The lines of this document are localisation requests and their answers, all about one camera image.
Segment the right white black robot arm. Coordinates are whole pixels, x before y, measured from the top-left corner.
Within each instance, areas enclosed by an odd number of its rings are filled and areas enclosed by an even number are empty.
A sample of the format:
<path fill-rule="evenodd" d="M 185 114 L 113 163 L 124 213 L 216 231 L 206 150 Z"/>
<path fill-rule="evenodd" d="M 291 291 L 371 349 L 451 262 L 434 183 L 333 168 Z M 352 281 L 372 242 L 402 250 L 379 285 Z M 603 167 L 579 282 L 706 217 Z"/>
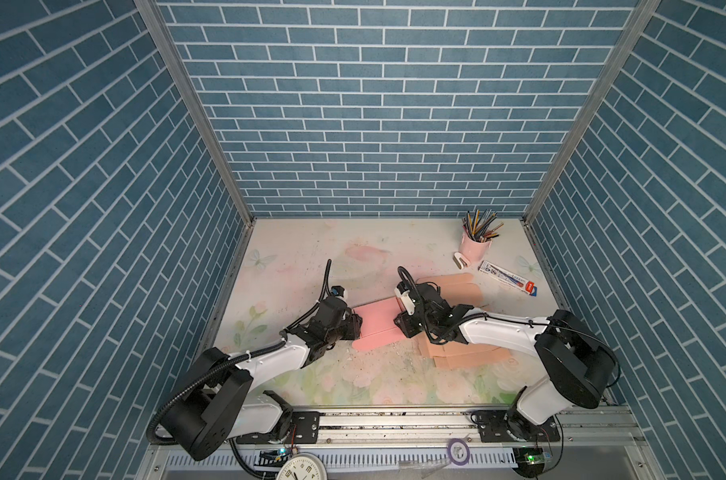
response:
<path fill-rule="evenodd" d="M 408 338 L 423 333 L 434 345 L 491 345 L 538 358 L 543 376 L 523 387 L 504 415 L 516 440 L 533 440 L 543 425 L 572 406 L 597 408 L 619 369 L 613 350 L 567 310 L 524 318 L 452 306 L 431 283 L 402 281 L 395 292 L 405 311 L 394 323 Z"/>

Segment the orange paper box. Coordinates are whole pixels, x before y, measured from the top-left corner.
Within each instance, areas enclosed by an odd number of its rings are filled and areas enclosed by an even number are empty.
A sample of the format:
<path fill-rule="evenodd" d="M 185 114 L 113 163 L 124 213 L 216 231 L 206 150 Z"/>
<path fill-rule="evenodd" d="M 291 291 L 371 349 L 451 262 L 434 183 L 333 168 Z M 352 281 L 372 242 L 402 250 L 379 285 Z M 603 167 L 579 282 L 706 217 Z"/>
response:
<path fill-rule="evenodd" d="M 474 282 L 470 273 L 423 277 L 419 283 L 434 283 L 441 288 L 441 296 L 451 305 L 470 304 L 485 306 L 483 293 L 479 285 Z M 417 337 L 420 353 L 425 358 L 434 361 L 438 369 L 457 370 L 488 366 L 510 360 L 512 354 L 508 349 L 492 345 L 465 345 L 451 342 L 445 345 L 435 345 L 428 341 L 426 334 Z"/>

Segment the pink paper box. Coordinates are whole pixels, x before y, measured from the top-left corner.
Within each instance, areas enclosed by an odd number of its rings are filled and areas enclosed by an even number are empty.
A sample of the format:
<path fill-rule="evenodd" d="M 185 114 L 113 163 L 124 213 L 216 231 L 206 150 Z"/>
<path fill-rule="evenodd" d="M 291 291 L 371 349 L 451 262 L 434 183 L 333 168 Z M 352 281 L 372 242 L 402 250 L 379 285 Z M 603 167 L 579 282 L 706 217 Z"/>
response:
<path fill-rule="evenodd" d="M 356 351 L 371 351 L 406 339 L 395 323 L 403 312 L 396 297 L 358 306 L 353 311 L 362 319 L 360 337 L 352 342 Z"/>

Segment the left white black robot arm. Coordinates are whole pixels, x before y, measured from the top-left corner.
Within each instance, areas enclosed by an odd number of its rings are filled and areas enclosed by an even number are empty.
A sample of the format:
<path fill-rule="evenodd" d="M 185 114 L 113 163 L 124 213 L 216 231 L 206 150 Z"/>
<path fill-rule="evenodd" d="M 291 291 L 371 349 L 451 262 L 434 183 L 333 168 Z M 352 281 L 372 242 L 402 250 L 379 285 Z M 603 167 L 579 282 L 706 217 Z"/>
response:
<path fill-rule="evenodd" d="M 360 338 L 363 319 L 331 296 L 280 332 L 273 345 L 233 355 L 204 351 L 158 408 L 145 431 L 153 445 L 179 445 L 203 460 L 225 441 L 245 435 L 236 422 L 256 387 L 322 358 L 339 341 Z"/>

